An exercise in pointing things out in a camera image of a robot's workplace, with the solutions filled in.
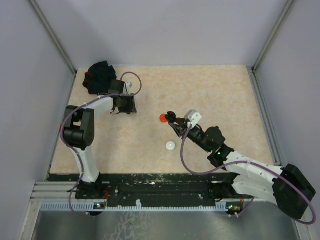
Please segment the orange round charging case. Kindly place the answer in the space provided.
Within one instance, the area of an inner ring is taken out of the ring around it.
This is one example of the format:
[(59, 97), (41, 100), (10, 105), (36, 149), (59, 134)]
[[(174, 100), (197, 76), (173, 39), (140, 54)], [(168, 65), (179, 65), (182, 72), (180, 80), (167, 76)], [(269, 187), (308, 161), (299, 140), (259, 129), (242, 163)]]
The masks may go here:
[(160, 120), (162, 123), (167, 123), (168, 120), (167, 120), (166, 116), (167, 116), (166, 113), (161, 114), (160, 117), (159, 117), (159, 120)]

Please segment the dark crumpled cloth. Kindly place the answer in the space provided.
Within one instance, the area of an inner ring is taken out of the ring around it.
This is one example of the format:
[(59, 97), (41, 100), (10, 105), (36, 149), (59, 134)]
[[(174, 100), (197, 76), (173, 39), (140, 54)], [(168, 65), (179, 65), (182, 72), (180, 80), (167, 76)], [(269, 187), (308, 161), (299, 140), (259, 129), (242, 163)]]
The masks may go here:
[(112, 80), (116, 79), (114, 67), (109, 65), (107, 61), (101, 61), (88, 69), (82, 85), (90, 95), (101, 95), (108, 93)]

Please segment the right aluminium frame post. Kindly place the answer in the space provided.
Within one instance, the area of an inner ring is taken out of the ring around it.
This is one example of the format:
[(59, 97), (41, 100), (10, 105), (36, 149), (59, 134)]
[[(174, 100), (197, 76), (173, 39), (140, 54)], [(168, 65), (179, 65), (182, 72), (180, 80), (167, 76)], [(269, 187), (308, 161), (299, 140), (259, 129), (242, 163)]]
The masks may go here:
[(289, 17), (290, 13), (292, 12), (294, 6), (295, 6), (296, 0), (287, 0), (285, 2), (285, 5), (275, 22), (275, 25), (272, 28), (272, 31), (270, 32), (265, 44), (263, 45), (263, 48), (258, 55), (254, 65), (251, 68), (251, 71), (253, 74), (256, 74), (260, 66), (262, 65), (264, 59), (266, 58), (267, 54), (269, 53), (271, 47), (273, 46), (277, 36), (279, 35), (282, 26), (285, 24), (287, 18)]

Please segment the black round charging case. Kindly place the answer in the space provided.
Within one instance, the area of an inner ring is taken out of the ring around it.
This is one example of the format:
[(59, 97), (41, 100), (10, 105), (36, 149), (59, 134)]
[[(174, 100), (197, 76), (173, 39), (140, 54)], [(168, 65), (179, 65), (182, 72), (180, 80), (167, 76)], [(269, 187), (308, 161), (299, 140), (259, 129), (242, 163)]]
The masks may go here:
[(168, 123), (174, 123), (177, 119), (177, 116), (173, 111), (168, 111), (167, 114), (165, 115), (165, 119), (167, 120)]

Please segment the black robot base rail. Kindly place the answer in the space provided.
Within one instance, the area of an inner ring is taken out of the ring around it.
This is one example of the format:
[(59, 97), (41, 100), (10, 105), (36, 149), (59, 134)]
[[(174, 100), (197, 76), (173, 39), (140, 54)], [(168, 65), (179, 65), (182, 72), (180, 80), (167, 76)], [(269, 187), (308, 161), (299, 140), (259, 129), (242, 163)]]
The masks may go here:
[(105, 173), (98, 184), (81, 183), (77, 200), (98, 200), (107, 207), (214, 207), (222, 200), (242, 203), (250, 196), (238, 194), (231, 181), (234, 173), (192, 175), (188, 173)]

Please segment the white charging case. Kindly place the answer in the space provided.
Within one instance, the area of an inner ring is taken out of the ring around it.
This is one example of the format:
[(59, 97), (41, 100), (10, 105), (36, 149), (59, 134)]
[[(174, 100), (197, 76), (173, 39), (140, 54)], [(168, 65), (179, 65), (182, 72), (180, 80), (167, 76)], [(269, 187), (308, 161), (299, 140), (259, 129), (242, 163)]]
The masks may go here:
[(165, 147), (168, 151), (173, 151), (176, 149), (176, 144), (175, 142), (173, 141), (168, 141), (166, 144), (165, 144)]

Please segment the left aluminium frame post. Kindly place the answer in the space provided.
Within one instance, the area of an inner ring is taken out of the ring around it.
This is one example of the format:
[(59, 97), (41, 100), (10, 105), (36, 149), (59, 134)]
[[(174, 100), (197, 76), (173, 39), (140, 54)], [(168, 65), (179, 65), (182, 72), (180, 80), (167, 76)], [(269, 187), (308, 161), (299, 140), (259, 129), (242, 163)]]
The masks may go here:
[(54, 28), (50, 24), (48, 18), (46, 17), (46, 15), (43, 12), (42, 8), (40, 7), (39, 3), (36, 0), (26, 0), (26, 2), (29, 4), (34, 15), (39, 20), (41, 26), (43, 27), (45, 33), (49, 37), (49, 39), (52, 42), (53, 46), (55, 47), (56, 51), (60, 55), (61, 59), (63, 60), (65, 65), (68, 67), (70, 72), (75, 76), (78, 71), (76, 70), (72, 59), (70, 58), (69, 54), (67, 53), (67, 50), (65, 49), (62, 42), (58, 38), (56, 31), (54, 30)]

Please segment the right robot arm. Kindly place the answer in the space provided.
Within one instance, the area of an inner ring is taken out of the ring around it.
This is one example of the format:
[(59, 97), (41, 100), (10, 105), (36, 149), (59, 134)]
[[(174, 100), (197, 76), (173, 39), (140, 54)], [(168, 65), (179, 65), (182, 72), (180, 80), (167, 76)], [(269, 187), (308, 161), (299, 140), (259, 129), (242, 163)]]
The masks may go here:
[(202, 150), (209, 153), (208, 160), (215, 170), (225, 170), (235, 175), (234, 179), (223, 185), (223, 192), (229, 198), (248, 195), (270, 202), (284, 214), (301, 223), (306, 210), (311, 210), (316, 222), (316, 213), (311, 204), (316, 190), (298, 167), (292, 164), (276, 166), (259, 162), (235, 151), (225, 144), (218, 126), (203, 130), (199, 125), (200, 113), (191, 110), (184, 118), (172, 111), (165, 114), (168, 125), (182, 139), (191, 140)]

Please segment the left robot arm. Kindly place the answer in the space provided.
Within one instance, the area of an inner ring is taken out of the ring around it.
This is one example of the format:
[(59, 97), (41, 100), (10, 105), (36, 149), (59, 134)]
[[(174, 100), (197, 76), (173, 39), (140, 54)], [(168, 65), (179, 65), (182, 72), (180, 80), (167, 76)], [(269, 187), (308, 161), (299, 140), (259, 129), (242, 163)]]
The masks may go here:
[(95, 199), (104, 192), (104, 186), (97, 182), (100, 172), (92, 149), (95, 120), (114, 110), (126, 114), (136, 113), (135, 94), (131, 92), (131, 88), (130, 82), (112, 80), (107, 94), (99, 95), (81, 106), (69, 105), (64, 112), (60, 137), (76, 159), (80, 181), (88, 183), (87, 194)]

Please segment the aluminium frame post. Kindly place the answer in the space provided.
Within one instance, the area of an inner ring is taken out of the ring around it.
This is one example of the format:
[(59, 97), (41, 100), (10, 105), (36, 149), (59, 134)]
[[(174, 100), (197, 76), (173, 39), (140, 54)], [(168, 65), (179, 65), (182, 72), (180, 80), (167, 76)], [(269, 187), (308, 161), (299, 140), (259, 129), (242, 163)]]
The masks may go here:
[(78, 71), (76, 70), (72, 59), (70, 58), (69, 54), (67, 53), (67, 50), (65, 49), (62, 42), (58, 38), (56, 31), (54, 30), (54, 28), (50, 24), (48, 18), (46, 17), (46, 15), (43, 12), (42, 8), (40, 7), (39, 3), (36, 0), (26, 0), (26, 2), (29, 4), (34, 15), (39, 20), (41, 26), (43, 27), (45, 33), (49, 37), (49, 39), (52, 42), (53, 46), (55, 47), (56, 51), (60, 55), (61, 59), (63, 60), (65, 65), (68, 67), (70, 72), (75, 76)]
[(256, 74), (260, 66), (262, 65), (264, 59), (266, 58), (267, 54), (269, 53), (271, 47), (273, 46), (277, 36), (279, 35), (282, 26), (285, 24), (287, 18), (289, 17), (290, 13), (292, 12), (294, 6), (295, 6), (296, 0), (287, 0), (285, 2), (285, 5), (275, 22), (275, 25), (272, 28), (272, 31), (270, 32), (265, 44), (263, 45), (263, 48), (258, 55), (254, 65), (251, 68), (251, 71), (253, 74)]

